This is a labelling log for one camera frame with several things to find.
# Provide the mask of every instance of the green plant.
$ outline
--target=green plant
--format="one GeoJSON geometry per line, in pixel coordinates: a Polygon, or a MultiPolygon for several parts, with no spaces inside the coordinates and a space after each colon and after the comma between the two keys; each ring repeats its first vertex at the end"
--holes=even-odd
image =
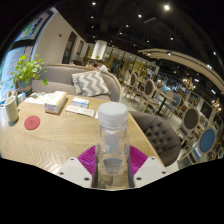
{"type": "MultiPolygon", "coordinates": [[[[28,55],[22,55],[19,58],[19,61],[17,65],[15,66],[16,72],[12,72],[11,74],[14,75],[14,84],[16,84],[16,81],[25,81],[25,83],[28,83],[29,79],[34,78],[38,79],[43,72],[46,72],[41,65],[44,64],[43,59],[39,59],[38,61],[28,60],[28,55]]],[[[48,84],[47,79],[41,80],[44,85],[48,84]]]]}

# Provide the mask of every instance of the sofa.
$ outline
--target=sofa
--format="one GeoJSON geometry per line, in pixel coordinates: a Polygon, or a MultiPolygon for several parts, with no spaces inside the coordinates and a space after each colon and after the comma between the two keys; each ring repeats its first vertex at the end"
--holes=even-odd
{"type": "MultiPolygon", "coordinates": [[[[95,69],[86,68],[77,65],[65,65],[65,64],[45,64],[43,68],[47,71],[44,72],[40,78],[48,79],[48,85],[45,86],[40,80],[32,81],[33,91],[53,93],[55,91],[65,91],[68,95],[75,95],[76,91],[73,86],[72,74],[83,73],[88,71],[93,71],[95,69]]],[[[118,102],[121,94],[121,85],[118,82],[117,78],[108,72],[101,72],[103,80],[107,85],[109,95],[99,95],[94,96],[97,99],[103,99],[108,101],[118,102]]]]}

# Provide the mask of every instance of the ceiling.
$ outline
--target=ceiling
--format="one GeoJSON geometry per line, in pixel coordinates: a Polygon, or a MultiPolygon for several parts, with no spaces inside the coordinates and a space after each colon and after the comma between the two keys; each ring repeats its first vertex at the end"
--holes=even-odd
{"type": "Polygon", "coordinates": [[[197,94],[202,96],[206,93],[204,98],[209,101],[220,97],[224,102],[219,89],[203,74],[175,62],[149,59],[138,53],[138,50],[151,48],[181,52],[211,65],[224,80],[224,14],[221,0],[206,1],[206,4],[201,0],[75,2],[65,1],[56,6],[56,9],[86,42],[104,40],[108,46],[156,61],[161,66],[161,73],[179,82],[189,77],[198,79],[199,83],[194,82],[197,94]],[[164,9],[166,4],[170,6],[168,11],[164,9]],[[213,88],[217,94],[214,95],[208,88],[213,88]]]}

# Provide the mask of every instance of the paper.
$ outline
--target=paper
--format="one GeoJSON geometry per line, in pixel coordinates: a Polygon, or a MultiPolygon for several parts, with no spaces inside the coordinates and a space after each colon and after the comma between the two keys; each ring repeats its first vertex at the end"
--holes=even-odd
{"type": "Polygon", "coordinates": [[[76,114],[82,114],[89,117],[93,117],[93,114],[94,114],[94,110],[92,109],[86,109],[86,108],[82,108],[82,107],[78,107],[74,105],[68,105],[65,111],[73,112],[76,114]]]}
{"type": "Polygon", "coordinates": [[[54,93],[50,93],[50,94],[45,94],[45,95],[41,96],[41,94],[38,93],[36,98],[28,97],[24,102],[44,104],[44,103],[47,103],[51,100],[51,97],[53,96],[53,94],[54,93]]]}
{"type": "Polygon", "coordinates": [[[96,112],[96,116],[95,116],[95,118],[98,119],[98,111],[96,112]]]}

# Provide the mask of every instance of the pillow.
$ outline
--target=pillow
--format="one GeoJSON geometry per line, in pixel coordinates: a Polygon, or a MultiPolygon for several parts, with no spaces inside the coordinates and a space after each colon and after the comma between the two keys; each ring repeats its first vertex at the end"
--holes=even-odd
{"type": "Polygon", "coordinates": [[[76,77],[77,77],[78,75],[80,75],[80,73],[79,73],[79,74],[72,74],[73,85],[74,85],[74,87],[75,87],[75,93],[76,93],[77,95],[79,95],[79,94],[82,93],[82,90],[80,89],[80,87],[79,87],[79,85],[78,85],[78,81],[77,81],[77,79],[76,79],[76,77]]]}
{"type": "Polygon", "coordinates": [[[82,90],[82,96],[110,95],[110,91],[107,88],[100,71],[91,71],[88,72],[88,74],[76,76],[76,79],[82,90]]]}

